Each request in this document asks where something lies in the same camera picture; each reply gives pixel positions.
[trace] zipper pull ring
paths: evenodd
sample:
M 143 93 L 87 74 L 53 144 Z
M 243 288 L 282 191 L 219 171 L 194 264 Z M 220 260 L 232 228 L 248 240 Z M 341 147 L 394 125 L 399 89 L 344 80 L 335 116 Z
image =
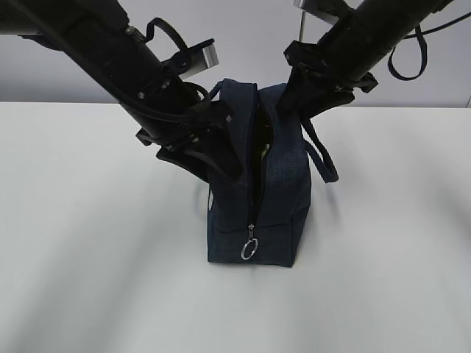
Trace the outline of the zipper pull ring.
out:
M 241 253 L 242 260 L 244 261 L 250 260 L 253 257 L 253 255 L 255 255 L 258 249 L 258 239 L 254 238 L 254 230 L 255 230 L 255 226 L 253 224 L 250 224 L 249 225 L 249 241 L 245 243 L 244 247 L 242 248 L 242 253 Z M 249 245 L 252 245 L 252 244 L 253 244 L 253 250 L 249 256 L 246 256 L 245 253 L 247 252 L 247 248 L 249 247 Z

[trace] table surface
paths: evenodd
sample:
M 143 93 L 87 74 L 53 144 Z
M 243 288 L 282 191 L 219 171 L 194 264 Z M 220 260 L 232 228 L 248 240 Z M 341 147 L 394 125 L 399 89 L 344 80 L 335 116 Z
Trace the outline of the table surface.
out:
M 0 116 L 0 352 L 471 351 L 471 110 L 317 117 L 292 269 L 208 264 L 207 185 L 119 106 Z

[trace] gray panel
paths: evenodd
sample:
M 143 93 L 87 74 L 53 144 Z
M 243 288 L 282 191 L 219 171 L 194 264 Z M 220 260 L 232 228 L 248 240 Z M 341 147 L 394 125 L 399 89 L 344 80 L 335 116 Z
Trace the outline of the gray panel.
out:
M 351 6 L 360 0 L 347 1 Z M 422 28 L 430 29 L 471 10 L 468 0 L 455 0 L 441 13 L 427 18 Z M 305 42 L 315 43 L 330 28 L 322 20 L 308 15 Z M 380 86 L 370 94 L 358 93 L 354 105 L 407 107 L 466 107 L 471 92 L 471 20 L 427 36 L 429 64 L 424 75 L 413 82 L 401 82 L 391 76 L 384 60 L 373 74 Z M 417 74 L 420 50 L 416 40 L 402 42 L 394 56 L 397 70 L 406 76 Z
M 300 11 L 286 0 L 121 0 L 134 26 L 154 17 L 169 21 L 194 45 L 216 39 L 221 65 L 192 82 L 211 88 L 226 76 L 261 86 L 285 82 L 283 51 L 297 38 Z M 162 60 L 176 50 L 157 34 L 150 46 Z M 0 37 L 0 101 L 112 102 L 113 99 L 64 54 L 28 40 Z

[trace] navy blue bag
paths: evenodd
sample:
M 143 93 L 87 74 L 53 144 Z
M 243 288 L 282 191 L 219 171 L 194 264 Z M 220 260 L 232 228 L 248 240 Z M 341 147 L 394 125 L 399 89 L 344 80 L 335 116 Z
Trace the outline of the navy blue bag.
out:
M 276 103 L 286 85 L 225 79 L 211 92 L 233 111 L 230 139 L 244 172 L 232 182 L 208 170 L 208 261 L 292 267 L 311 206 L 311 156 L 325 182 L 339 179 L 310 121 L 280 119 Z M 322 155 L 302 135 L 302 127 Z

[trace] robotic arm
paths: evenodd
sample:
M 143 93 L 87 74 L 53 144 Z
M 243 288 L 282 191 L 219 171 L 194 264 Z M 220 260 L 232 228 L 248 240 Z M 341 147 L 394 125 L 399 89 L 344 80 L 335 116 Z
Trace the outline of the robotic arm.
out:
M 180 50 L 164 63 L 146 45 L 155 26 Z M 179 78 L 201 65 L 199 57 L 210 59 L 213 40 L 188 48 L 159 18 L 144 36 L 116 0 L 0 0 L 0 34 L 64 51 L 143 127 L 142 143 L 163 147 L 159 159 L 201 179 L 207 179 L 207 165 L 232 178 L 241 173 L 226 130 L 228 106 Z
M 285 56 L 293 67 L 278 104 L 281 115 L 302 119 L 350 103 L 354 88 L 378 83 L 369 70 L 411 30 L 452 0 L 365 0 L 354 10 L 343 0 L 295 0 L 333 28 L 317 45 L 294 41 Z M 179 52 L 159 61 L 146 43 L 159 27 Z M 146 35 L 130 26 L 116 0 L 0 0 L 0 34 L 20 35 L 61 50 L 111 93 L 143 127 L 139 140 L 162 146 L 157 157 L 203 180 L 206 168 L 236 179 L 242 169 L 227 134 L 230 110 L 201 87 L 181 80 L 202 61 L 212 63 L 213 40 L 188 48 L 164 20 Z

